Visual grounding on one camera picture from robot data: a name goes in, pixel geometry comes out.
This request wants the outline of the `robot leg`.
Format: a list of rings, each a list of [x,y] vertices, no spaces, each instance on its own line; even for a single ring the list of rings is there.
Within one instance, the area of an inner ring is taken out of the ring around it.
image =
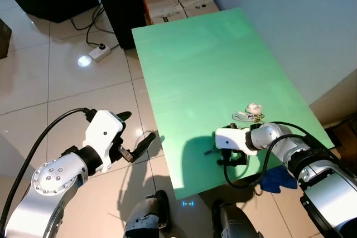
[[[123,238],[159,238],[171,232],[168,195],[163,190],[148,195],[135,205],[125,225]]]
[[[224,200],[214,201],[212,223],[214,238],[264,238],[242,209]]]

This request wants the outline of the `key bunch with pink charm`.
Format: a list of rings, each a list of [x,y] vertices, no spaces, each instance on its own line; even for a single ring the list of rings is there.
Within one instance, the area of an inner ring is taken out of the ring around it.
[[[260,104],[250,103],[245,110],[234,113],[232,118],[242,123],[261,123],[265,115]]]

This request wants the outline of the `brown open carton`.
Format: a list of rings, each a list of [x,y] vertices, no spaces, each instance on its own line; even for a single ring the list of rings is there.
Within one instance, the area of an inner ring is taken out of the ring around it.
[[[341,123],[326,128],[329,138],[340,159],[350,168],[357,166],[357,121],[353,116]]]

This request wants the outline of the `white power strip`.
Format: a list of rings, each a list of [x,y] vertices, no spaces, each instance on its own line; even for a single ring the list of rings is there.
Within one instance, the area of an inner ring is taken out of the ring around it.
[[[104,43],[100,43],[93,49],[91,52],[89,52],[89,57],[91,57],[92,60],[95,62],[100,62],[102,59],[107,57],[108,54],[112,52],[112,47],[105,45]]]

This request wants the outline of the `robot left leg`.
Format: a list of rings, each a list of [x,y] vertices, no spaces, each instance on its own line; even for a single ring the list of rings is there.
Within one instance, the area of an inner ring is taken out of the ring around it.
[[[148,195],[135,205],[125,225],[123,238],[159,238],[171,232],[168,195],[163,190]]]

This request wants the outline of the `green table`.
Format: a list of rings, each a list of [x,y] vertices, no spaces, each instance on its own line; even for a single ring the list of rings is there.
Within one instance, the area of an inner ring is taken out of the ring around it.
[[[213,133],[250,103],[332,141],[241,9],[136,27],[133,41],[177,199],[225,183]]]

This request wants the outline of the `plain cardboard box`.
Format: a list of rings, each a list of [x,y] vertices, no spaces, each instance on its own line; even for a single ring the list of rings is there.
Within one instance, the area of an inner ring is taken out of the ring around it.
[[[143,0],[150,26],[187,18],[179,0]]]

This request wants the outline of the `robot right leg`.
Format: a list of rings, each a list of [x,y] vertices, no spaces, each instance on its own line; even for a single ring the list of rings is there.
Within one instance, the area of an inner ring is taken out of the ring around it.
[[[212,223],[214,238],[264,238],[242,209],[224,200],[214,201]]]

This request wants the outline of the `blue cloth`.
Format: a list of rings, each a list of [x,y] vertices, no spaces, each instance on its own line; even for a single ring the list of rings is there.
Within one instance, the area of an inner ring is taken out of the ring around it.
[[[298,183],[288,169],[281,165],[265,171],[260,180],[260,188],[272,194],[280,194],[282,188],[298,189]]]

